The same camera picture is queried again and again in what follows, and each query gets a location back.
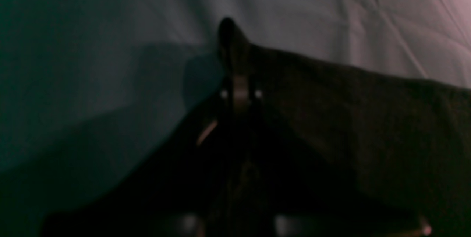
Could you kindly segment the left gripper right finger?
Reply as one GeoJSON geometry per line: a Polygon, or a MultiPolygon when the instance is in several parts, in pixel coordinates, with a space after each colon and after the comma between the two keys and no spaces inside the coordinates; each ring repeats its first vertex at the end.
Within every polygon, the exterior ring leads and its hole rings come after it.
{"type": "Polygon", "coordinates": [[[300,139],[277,132],[261,111],[261,91],[235,80],[235,140],[247,163],[238,189],[259,221],[238,227],[247,236],[425,237],[427,220],[384,205],[345,184],[300,139]]]}

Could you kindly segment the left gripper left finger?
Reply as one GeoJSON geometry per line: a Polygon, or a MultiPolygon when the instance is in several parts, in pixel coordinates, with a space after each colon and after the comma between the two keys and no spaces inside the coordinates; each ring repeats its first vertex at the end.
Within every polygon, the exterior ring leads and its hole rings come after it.
{"type": "Polygon", "coordinates": [[[42,237],[234,237],[236,87],[187,115],[167,141],[110,192],[47,217],[42,237]]]}

